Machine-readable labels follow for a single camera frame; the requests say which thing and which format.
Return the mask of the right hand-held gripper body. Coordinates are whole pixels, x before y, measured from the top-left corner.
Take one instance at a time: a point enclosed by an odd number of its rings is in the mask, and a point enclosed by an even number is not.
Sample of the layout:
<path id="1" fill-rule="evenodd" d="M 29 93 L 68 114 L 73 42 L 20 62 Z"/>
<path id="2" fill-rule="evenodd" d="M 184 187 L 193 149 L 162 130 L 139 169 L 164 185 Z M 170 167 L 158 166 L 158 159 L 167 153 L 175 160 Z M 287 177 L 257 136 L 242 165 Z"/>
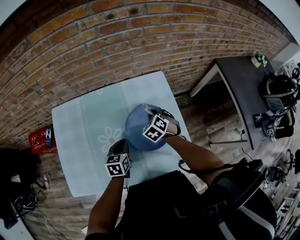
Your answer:
<path id="1" fill-rule="evenodd" d="M 181 134 L 179 122 L 168 111 L 164 110 L 158 112 L 157 115 L 149 115 L 149 118 L 142 135 L 151 142 L 157 143 L 162 138 Z"/>

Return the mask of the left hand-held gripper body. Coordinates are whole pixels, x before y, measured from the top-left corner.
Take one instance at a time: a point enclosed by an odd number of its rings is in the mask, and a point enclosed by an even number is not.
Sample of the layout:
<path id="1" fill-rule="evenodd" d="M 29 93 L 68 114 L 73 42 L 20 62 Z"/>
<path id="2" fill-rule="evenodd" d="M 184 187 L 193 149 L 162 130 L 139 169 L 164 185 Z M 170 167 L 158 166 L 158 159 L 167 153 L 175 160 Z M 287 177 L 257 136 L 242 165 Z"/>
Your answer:
<path id="1" fill-rule="evenodd" d="M 111 178 L 125 176 L 131 167 L 129 155 L 127 153 L 110 155 L 105 167 Z"/>

